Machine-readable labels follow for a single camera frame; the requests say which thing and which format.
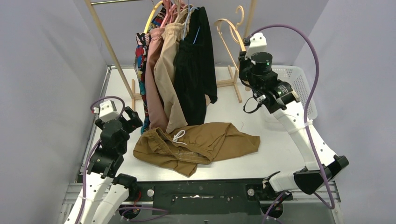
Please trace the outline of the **white plastic basket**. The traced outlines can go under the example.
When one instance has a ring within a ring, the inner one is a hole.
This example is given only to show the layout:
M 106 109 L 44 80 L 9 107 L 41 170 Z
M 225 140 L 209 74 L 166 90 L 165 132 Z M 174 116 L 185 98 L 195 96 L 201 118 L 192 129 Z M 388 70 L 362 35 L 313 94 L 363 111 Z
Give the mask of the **white plastic basket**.
M 289 83 L 299 97 L 299 102 L 293 101 L 287 105 L 286 113 L 296 117 L 297 120 L 303 120 L 304 112 L 306 111 L 308 120 L 316 119 L 318 112 L 314 100 L 311 99 L 309 101 L 308 109 L 304 107 L 311 92 L 304 71 L 297 66 L 285 65 L 272 65 L 272 70 L 278 74 L 278 79 Z

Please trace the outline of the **brown shorts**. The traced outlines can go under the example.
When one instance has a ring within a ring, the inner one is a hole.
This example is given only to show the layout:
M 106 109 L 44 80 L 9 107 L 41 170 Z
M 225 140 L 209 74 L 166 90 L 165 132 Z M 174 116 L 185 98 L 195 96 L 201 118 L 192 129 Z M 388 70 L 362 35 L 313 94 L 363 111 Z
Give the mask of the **brown shorts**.
M 185 126 L 171 133 L 160 128 L 149 130 L 137 141 L 133 155 L 190 177 L 199 164 L 256 153 L 260 143 L 259 136 L 240 132 L 232 123 L 214 122 Z

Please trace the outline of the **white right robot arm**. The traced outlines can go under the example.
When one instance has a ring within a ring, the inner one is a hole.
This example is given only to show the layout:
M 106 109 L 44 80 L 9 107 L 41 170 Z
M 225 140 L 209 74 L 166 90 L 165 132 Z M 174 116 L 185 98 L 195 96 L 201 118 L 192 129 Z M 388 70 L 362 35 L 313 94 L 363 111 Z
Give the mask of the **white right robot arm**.
M 344 155 L 337 155 L 321 138 L 313 122 L 304 119 L 304 108 L 298 94 L 288 82 L 272 70 L 272 55 L 258 52 L 247 57 L 239 54 L 239 78 L 250 88 L 258 108 L 265 106 L 285 128 L 304 160 L 301 170 L 277 172 L 265 179 L 263 194 L 275 199 L 281 191 L 299 189 L 311 195 L 335 178 L 349 165 Z

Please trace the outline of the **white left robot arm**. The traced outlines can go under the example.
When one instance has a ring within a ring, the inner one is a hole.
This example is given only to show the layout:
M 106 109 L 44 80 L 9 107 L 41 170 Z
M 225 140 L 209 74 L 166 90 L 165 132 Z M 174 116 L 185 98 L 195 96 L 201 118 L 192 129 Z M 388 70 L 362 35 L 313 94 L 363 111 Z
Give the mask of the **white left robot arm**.
M 129 119 L 112 106 L 101 105 L 95 121 L 101 130 L 100 138 L 89 155 L 83 186 L 66 224 L 107 224 L 126 199 L 137 196 L 136 178 L 117 172 L 124 161 L 130 134 L 142 126 L 142 121 L 129 106 L 124 112 Z

